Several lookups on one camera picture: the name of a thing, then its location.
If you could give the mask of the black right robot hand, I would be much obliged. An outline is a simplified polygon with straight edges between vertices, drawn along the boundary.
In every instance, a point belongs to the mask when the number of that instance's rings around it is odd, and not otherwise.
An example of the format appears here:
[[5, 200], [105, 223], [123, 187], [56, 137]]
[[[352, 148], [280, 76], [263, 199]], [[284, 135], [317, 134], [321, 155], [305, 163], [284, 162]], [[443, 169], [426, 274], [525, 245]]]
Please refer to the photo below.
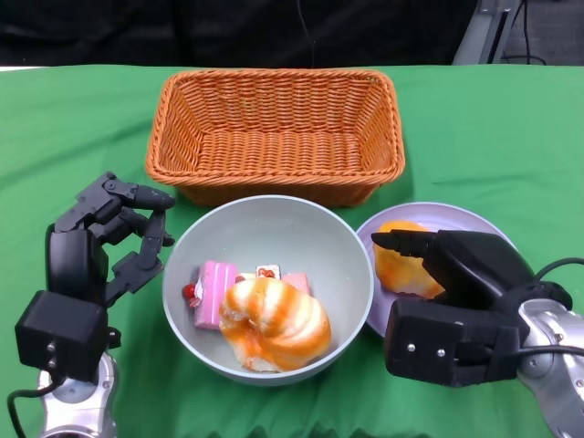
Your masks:
[[460, 308], [487, 309], [535, 273], [499, 235], [440, 230], [392, 230], [371, 235], [372, 242], [401, 256], [420, 258], [422, 267], [443, 288], [433, 302]]

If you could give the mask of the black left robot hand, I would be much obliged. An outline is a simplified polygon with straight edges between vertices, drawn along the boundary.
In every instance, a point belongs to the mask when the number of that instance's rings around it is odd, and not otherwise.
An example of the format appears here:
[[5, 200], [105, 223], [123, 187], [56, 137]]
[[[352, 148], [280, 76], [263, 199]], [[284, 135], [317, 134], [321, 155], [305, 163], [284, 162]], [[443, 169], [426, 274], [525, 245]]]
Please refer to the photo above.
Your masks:
[[[163, 270], [162, 248], [174, 244], [165, 219], [175, 204], [164, 191], [103, 173], [47, 229], [48, 290], [105, 308], [140, 290]], [[109, 266], [104, 246], [131, 235], [141, 239], [140, 250]]]

